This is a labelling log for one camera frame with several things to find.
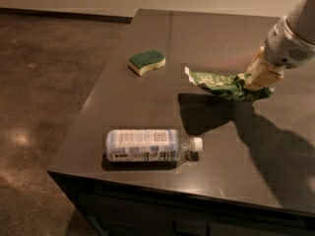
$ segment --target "crumpled wrapper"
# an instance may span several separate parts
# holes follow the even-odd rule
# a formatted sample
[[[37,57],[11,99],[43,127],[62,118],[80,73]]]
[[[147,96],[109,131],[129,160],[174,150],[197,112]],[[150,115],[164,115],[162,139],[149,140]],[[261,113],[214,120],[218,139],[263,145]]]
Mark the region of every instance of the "crumpled wrapper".
[[[190,83],[224,99],[255,101],[268,98],[273,93],[271,88],[262,88],[256,91],[245,89],[243,86],[250,74],[244,73],[227,77],[212,73],[193,72],[188,67],[185,67],[185,74],[188,75]]]

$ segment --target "green and yellow sponge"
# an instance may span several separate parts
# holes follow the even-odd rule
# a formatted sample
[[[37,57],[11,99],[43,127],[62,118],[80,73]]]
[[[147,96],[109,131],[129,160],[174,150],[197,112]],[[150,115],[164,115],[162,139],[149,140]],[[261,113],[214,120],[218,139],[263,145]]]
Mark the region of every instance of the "green and yellow sponge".
[[[164,65],[165,56],[156,50],[140,53],[129,59],[129,67],[139,76]]]

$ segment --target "concrete floor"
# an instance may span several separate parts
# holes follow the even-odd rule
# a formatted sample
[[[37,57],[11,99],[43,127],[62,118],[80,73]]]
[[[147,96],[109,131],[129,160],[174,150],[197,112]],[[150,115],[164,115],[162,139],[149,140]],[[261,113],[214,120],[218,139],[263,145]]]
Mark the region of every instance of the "concrete floor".
[[[46,166],[127,28],[0,14],[1,235],[96,235]]]

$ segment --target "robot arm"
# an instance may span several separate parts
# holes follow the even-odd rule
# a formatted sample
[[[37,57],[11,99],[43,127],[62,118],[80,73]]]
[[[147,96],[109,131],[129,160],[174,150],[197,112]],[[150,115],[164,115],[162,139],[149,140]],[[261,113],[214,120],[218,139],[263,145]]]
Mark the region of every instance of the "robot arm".
[[[258,90],[284,77],[284,70],[302,66],[315,56],[315,0],[301,0],[269,30],[246,73],[245,88]]]

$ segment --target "water bottle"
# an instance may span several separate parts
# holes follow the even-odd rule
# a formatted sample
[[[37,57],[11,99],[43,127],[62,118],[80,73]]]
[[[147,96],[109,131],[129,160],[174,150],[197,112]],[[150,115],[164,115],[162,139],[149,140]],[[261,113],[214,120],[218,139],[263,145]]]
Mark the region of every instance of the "water bottle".
[[[105,145],[110,162],[182,163],[198,160],[203,150],[201,138],[180,135],[174,129],[112,130]]]

